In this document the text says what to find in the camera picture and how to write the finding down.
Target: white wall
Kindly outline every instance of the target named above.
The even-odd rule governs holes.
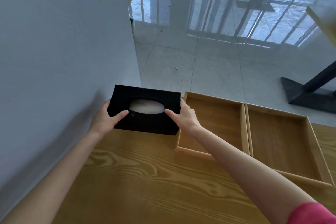
[[[116,83],[141,85],[126,0],[0,0],[0,219]]]

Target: black tissue box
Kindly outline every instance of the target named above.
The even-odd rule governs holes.
[[[180,92],[115,85],[110,105],[107,108],[109,116],[113,117],[123,110],[129,110],[130,102],[133,99],[154,100],[163,104],[165,109],[180,114]],[[164,135],[176,135],[179,131],[176,123],[164,112],[145,114],[132,110],[129,110],[128,115],[114,127]]]

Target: right hand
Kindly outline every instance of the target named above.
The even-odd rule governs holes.
[[[169,109],[166,109],[165,113],[179,126],[180,129],[189,133],[201,127],[200,122],[197,120],[195,110],[191,109],[183,99],[181,99],[180,114],[176,114]]]

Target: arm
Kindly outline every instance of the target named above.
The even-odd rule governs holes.
[[[286,224],[299,205],[315,202],[284,176],[203,128],[183,100],[180,114],[165,113],[217,160],[272,224]]]
[[[73,181],[95,145],[128,111],[114,117],[107,113],[106,101],[93,117],[88,133],[52,170],[7,214],[1,224],[51,223]]]

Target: hand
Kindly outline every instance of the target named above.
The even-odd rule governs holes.
[[[103,137],[106,133],[110,132],[119,120],[128,114],[128,110],[124,110],[116,116],[110,117],[107,113],[107,107],[110,104],[110,100],[111,99],[104,102],[98,112],[94,115],[88,133],[99,134]]]
[[[197,120],[195,110],[191,109],[183,99],[181,99],[180,114],[174,113],[172,110],[166,109],[165,113],[179,126],[179,128],[191,133],[194,129],[200,128],[201,125]]]

